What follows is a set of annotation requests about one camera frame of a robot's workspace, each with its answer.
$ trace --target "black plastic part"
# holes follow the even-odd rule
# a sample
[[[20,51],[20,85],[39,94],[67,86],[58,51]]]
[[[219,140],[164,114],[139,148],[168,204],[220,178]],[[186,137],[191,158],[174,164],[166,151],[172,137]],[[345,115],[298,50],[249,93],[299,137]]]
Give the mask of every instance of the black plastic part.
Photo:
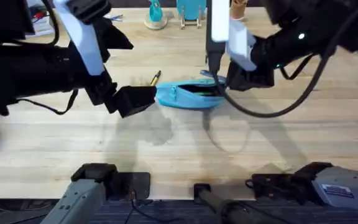
[[[148,172],[120,172],[122,192],[119,197],[133,199],[132,191],[136,193],[137,200],[148,199],[150,196],[150,173]]]
[[[104,104],[109,112],[117,109],[121,117],[126,118],[155,103],[156,93],[155,86],[124,86],[113,96],[111,103]]]
[[[294,174],[254,174],[252,186],[255,198],[270,197],[273,200],[284,198],[294,200],[300,205],[304,205],[307,201],[325,205],[315,191],[312,181],[319,172],[332,166],[326,162],[312,162]]]
[[[107,0],[71,0],[66,3],[70,12],[84,24],[92,24],[111,10]]]
[[[131,199],[132,189],[136,192],[136,199],[147,199],[150,195],[149,173],[120,173],[112,164],[84,164],[71,177],[73,182],[79,179],[93,179],[104,184],[106,197],[113,200]]]
[[[274,71],[261,66],[253,72],[248,72],[235,61],[231,61],[227,71],[226,85],[231,90],[237,91],[246,91],[251,88],[270,88],[274,86]]]
[[[93,179],[97,183],[101,183],[114,175],[117,171],[116,165],[111,164],[84,164],[71,177],[71,181],[75,182],[79,179]]]
[[[200,199],[200,192],[203,190],[211,191],[211,186],[209,184],[195,184],[193,186],[193,200],[196,204],[202,204],[203,201]]]
[[[117,29],[111,20],[100,18],[93,23],[93,27],[97,31],[100,49],[102,46],[106,49],[132,50],[134,48],[127,36]]]

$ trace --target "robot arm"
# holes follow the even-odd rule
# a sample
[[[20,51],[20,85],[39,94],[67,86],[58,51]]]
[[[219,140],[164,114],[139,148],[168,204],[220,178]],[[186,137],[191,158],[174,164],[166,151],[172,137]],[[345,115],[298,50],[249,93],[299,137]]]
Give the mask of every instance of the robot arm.
[[[31,30],[34,32],[32,25],[28,28],[28,23],[32,23],[26,13],[25,0],[9,1],[9,6],[5,1],[0,2],[0,18],[6,17],[1,16],[5,13],[2,6],[12,6],[9,12],[15,25],[0,21],[0,114],[9,115],[7,106],[23,97],[73,91],[70,109],[82,88],[92,104],[105,105],[109,113],[118,111],[123,118],[153,104],[157,91],[154,86],[125,86],[117,91],[117,83],[112,82],[103,65],[110,56],[108,49],[133,48],[127,37],[103,18],[111,10],[110,3],[107,0],[54,0],[54,4],[71,39],[68,47],[17,41]]]
[[[358,10],[358,1],[263,0],[261,3],[272,23],[281,27],[280,31],[265,39],[253,38],[240,22],[214,14],[215,4],[228,10],[228,4],[216,1],[210,1],[212,16],[209,17],[206,45],[209,69],[212,73],[219,70],[220,58],[226,49],[232,58],[227,85],[239,91],[272,87],[275,69],[284,72],[283,68],[296,59],[322,55],[338,29]],[[224,26],[220,28],[223,34],[216,35],[214,25],[218,22],[214,21],[224,21],[225,26],[219,23]],[[341,36],[339,45],[351,52],[358,51],[358,16]]]

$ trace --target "blue object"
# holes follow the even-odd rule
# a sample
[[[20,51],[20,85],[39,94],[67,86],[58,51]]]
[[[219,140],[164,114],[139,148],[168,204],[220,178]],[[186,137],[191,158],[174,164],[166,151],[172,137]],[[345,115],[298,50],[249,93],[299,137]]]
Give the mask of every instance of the blue object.
[[[183,109],[208,109],[220,105],[224,98],[216,96],[215,82],[212,79],[189,80],[182,82],[168,82],[157,85],[156,97],[164,106]]]
[[[186,20],[196,20],[198,19],[200,10],[201,13],[204,14],[206,0],[177,0],[177,9],[179,15],[181,15],[182,9],[184,10]]]
[[[150,20],[152,22],[159,22],[162,19],[162,9],[158,0],[151,0],[149,9]]]

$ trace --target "blue pouch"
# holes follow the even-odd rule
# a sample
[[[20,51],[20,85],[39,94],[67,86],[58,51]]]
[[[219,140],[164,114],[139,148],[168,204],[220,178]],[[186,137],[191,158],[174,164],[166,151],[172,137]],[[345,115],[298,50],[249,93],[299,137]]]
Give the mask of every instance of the blue pouch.
[[[219,82],[225,87],[225,80]],[[193,110],[213,108],[224,100],[213,79],[161,83],[156,97],[161,105]]]

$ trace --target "black bracket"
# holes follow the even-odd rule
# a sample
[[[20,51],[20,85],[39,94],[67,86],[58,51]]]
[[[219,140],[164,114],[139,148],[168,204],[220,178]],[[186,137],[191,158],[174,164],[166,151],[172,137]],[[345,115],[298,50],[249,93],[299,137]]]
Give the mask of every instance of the black bracket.
[[[148,172],[118,172],[112,164],[84,164],[71,177],[75,182],[79,179],[94,179],[104,184],[107,198],[113,200],[144,200],[150,195],[150,174]]]
[[[70,12],[86,25],[106,15],[111,10],[107,0],[71,0],[66,3]]]

